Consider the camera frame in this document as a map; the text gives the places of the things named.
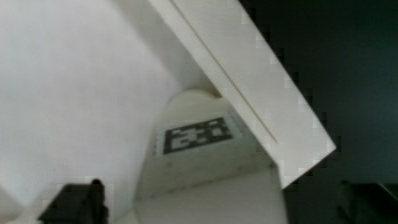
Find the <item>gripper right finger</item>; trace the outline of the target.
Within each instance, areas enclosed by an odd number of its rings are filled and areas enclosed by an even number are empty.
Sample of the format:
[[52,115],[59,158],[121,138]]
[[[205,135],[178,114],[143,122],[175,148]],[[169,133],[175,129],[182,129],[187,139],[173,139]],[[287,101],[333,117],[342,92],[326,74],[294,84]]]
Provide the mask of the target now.
[[338,200],[342,224],[398,224],[398,183],[343,181]]

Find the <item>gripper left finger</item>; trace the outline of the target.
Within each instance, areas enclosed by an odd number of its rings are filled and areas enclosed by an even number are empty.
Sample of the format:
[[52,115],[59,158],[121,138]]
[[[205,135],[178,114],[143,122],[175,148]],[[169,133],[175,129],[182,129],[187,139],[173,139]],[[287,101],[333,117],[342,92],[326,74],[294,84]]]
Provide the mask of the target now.
[[66,184],[38,217],[43,224],[109,224],[105,185],[98,179],[89,184]]

